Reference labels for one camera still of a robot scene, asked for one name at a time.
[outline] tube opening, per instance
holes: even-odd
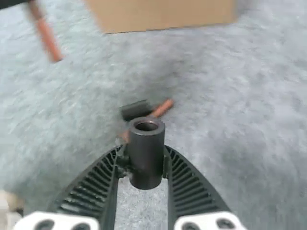
[[[158,129],[158,125],[152,122],[141,122],[135,125],[135,128],[140,131],[154,131]]]

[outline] screw hole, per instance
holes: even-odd
[[[182,230],[201,230],[197,224],[188,222],[182,226]]]
[[[52,230],[54,221],[50,219],[43,220],[35,226],[35,230]]]
[[[235,225],[228,219],[218,219],[216,221],[216,224],[217,226],[220,228],[220,229],[234,229],[235,228]]]
[[[90,226],[88,224],[78,224],[75,227],[73,227],[72,230],[91,230]]]

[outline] carpet floor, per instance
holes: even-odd
[[[120,106],[172,97],[166,144],[249,230],[306,229],[307,1],[242,0],[230,25],[110,35],[82,1],[43,4],[57,64],[22,6],[0,11],[0,186],[26,212],[116,145]],[[166,192],[120,181],[115,229],[166,229]]]

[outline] white object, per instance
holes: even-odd
[[[87,225],[88,230],[99,230],[99,223],[94,218],[48,212],[33,212],[25,216],[13,230],[34,230],[39,224],[48,222],[53,224],[52,230],[72,230],[80,224]]]
[[[0,192],[0,230],[12,230],[23,217],[17,212],[10,211],[8,194]]]
[[[247,230],[231,212],[215,212],[180,217],[174,230]]]

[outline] black cylinder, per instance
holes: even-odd
[[[152,189],[162,180],[165,124],[151,117],[129,123],[127,154],[132,166],[130,183],[138,189]]]

